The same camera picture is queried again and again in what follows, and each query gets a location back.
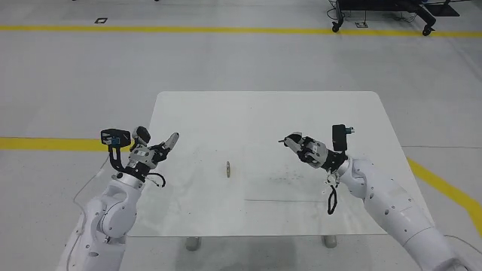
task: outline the table top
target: table top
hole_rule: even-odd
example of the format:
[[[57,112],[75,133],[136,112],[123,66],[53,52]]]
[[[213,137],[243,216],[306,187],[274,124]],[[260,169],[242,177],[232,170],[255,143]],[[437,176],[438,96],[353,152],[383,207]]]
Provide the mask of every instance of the table top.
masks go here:
[[[292,132],[331,144],[331,126],[355,128],[347,153],[368,157],[431,220],[426,203],[373,92],[163,92],[151,144],[179,132],[157,168],[164,188],[146,184],[131,236],[301,236],[385,233],[360,199],[338,187],[328,215],[327,173],[278,143]],[[230,177],[226,164],[230,162]]]

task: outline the concrete floor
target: concrete floor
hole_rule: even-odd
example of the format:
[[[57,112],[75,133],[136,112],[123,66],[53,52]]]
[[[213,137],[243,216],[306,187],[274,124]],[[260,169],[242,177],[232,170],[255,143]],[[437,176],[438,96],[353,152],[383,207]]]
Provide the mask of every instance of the concrete floor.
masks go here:
[[[482,30],[480,2],[454,7],[462,17],[439,18],[437,30]],[[108,17],[119,26],[330,28],[329,8],[326,0],[1,0],[0,25]],[[344,28],[363,17],[353,12]],[[423,27],[392,18],[368,13],[368,25]],[[0,136],[95,139],[104,128],[146,126],[164,90],[373,90],[406,155],[482,202],[481,65],[479,38],[0,31]],[[104,159],[0,151],[1,269],[56,266],[79,215],[71,199]],[[442,232],[482,248],[463,207],[419,186]],[[181,239],[132,238],[121,269],[417,269],[389,236],[339,242],[328,250],[319,237],[205,239],[191,253]]]

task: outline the yellow floor line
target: yellow floor line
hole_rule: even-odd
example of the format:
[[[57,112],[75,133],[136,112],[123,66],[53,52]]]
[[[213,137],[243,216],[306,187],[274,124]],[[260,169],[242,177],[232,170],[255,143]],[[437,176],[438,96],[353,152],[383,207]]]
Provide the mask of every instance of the yellow floor line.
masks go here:
[[[0,137],[0,150],[107,152],[100,139],[31,139]]]
[[[412,159],[407,158],[407,160],[415,176],[424,180],[427,184],[431,185],[434,189],[438,190],[467,211],[475,228],[477,228],[480,237],[482,237],[482,206],[480,206],[480,203]]]
[[[222,27],[222,26],[0,26],[0,31],[20,32],[144,32],[144,33],[219,33],[272,35],[335,35],[331,29]],[[337,35],[423,37],[414,30],[341,29]],[[431,37],[482,38],[482,32],[433,32]]]
[[[98,139],[31,139],[16,137],[0,137],[0,151],[2,150],[27,150],[27,151],[102,151],[106,152],[107,147]],[[482,237],[482,207],[469,195],[450,185],[441,177],[430,172],[410,158],[408,163],[414,175],[433,188],[447,196],[455,203],[462,206],[472,219]]]

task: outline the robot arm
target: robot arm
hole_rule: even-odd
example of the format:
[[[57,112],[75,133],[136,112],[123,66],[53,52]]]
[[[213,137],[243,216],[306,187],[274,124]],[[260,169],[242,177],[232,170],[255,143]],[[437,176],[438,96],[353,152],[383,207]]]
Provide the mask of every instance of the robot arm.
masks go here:
[[[340,177],[350,193],[362,199],[368,214],[392,236],[424,271],[446,270],[461,264],[445,237],[430,223],[421,208],[396,181],[378,171],[369,160],[345,155],[344,125],[334,126],[334,148],[295,132],[282,140],[301,161],[314,168],[323,168]],[[344,138],[335,131],[346,130]]]
[[[133,132],[134,145],[130,148],[129,163],[123,167],[120,149],[130,145],[130,133],[118,129],[101,132],[102,143],[108,146],[109,158],[114,169],[104,192],[88,202],[76,228],[60,258],[57,271],[118,271],[126,249],[127,233],[136,222],[136,204],[148,175],[174,148],[179,137],[174,133],[166,141],[151,147],[151,139],[144,127]]]

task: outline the table leg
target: table leg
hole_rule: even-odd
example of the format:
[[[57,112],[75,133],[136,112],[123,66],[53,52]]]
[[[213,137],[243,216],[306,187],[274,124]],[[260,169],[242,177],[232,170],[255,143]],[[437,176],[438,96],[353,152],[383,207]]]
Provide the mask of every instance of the table leg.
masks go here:
[[[326,248],[335,248],[337,247],[337,236],[323,236],[323,243]]]
[[[186,239],[186,249],[189,251],[196,251],[201,246],[201,238],[199,236],[192,236]]]

